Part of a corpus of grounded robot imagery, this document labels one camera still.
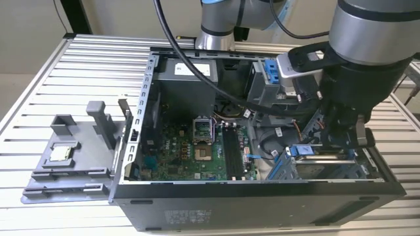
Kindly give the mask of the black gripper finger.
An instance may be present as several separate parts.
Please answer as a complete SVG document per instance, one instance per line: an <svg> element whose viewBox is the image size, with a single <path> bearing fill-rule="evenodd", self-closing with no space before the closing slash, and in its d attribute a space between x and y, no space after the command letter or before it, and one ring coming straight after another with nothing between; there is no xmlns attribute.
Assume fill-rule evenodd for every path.
<svg viewBox="0 0 420 236"><path fill-rule="evenodd" d="M357 146L357 135L356 126L357 114L352 109L342 109L338 112L337 118L337 143L345 148L356 148Z"/></svg>
<svg viewBox="0 0 420 236"><path fill-rule="evenodd" d="M326 146L326 147L330 147L334 145L333 142L330 141L330 134L333 132L336 114L337 114L336 105L328 104L322 108L324 129L321 131L321 143L322 143L322 146Z"/></svg>

